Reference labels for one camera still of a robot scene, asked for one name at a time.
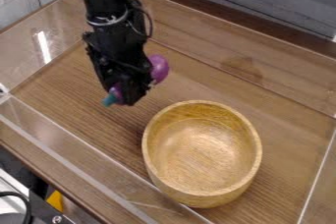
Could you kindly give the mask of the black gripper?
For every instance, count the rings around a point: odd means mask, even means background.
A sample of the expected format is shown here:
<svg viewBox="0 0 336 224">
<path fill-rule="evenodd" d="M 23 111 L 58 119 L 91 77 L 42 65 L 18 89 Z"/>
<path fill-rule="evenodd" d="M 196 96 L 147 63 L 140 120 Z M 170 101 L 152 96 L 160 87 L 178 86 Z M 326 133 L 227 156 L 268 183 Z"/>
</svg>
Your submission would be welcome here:
<svg viewBox="0 0 336 224">
<path fill-rule="evenodd" d="M 106 91 L 115 86 L 118 104 L 132 106 L 150 90 L 152 65 L 143 47 L 151 36 L 147 14 L 130 8 L 120 17 L 87 17 L 87 54 Z"/>
</svg>

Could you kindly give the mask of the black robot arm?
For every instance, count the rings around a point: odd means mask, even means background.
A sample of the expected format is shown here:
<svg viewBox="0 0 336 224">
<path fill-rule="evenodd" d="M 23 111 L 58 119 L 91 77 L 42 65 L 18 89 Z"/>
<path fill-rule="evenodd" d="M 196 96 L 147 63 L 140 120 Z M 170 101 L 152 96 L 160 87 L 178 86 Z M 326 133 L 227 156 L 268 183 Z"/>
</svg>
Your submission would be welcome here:
<svg viewBox="0 0 336 224">
<path fill-rule="evenodd" d="M 154 22 L 139 0 L 83 0 L 83 33 L 94 69 L 108 93 L 107 102 L 132 106 L 151 89 L 154 70 L 144 45 Z"/>
</svg>

